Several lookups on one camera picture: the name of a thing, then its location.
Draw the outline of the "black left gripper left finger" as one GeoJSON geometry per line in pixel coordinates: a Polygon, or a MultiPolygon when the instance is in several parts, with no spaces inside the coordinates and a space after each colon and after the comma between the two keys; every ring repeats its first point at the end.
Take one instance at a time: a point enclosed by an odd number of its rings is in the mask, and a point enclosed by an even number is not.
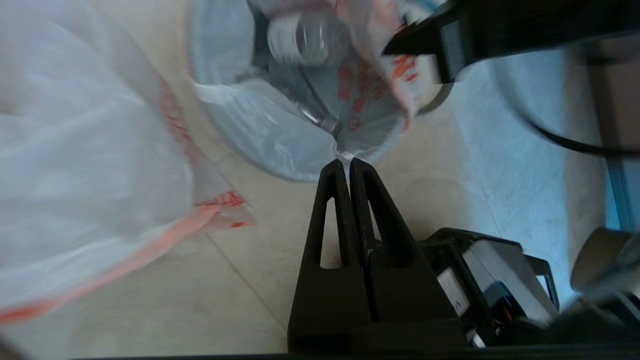
{"type": "Polygon", "coordinates": [[[290,353],[349,353],[352,332],[371,322],[362,249],[345,167],[321,171],[287,327],[290,353]],[[341,266],[322,267],[327,203],[334,200],[341,266]]]}

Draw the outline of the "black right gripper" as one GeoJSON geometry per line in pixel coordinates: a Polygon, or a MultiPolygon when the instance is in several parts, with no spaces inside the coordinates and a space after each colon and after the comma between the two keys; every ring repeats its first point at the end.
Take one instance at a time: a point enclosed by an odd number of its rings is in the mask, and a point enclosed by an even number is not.
{"type": "Polygon", "coordinates": [[[386,56],[435,56],[439,82],[487,59],[639,32],[637,0],[448,0],[439,20],[400,29],[386,56]]]}

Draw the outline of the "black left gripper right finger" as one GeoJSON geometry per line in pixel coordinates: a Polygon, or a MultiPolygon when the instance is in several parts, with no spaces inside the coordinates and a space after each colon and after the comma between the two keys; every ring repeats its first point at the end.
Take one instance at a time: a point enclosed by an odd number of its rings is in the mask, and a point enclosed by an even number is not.
{"type": "Polygon", "coordinates": [[[370,323],[357,351],[448,351],[467,346],[460,318],[377,171],[350,162],[350,200],[361,246],[370,323]]]}

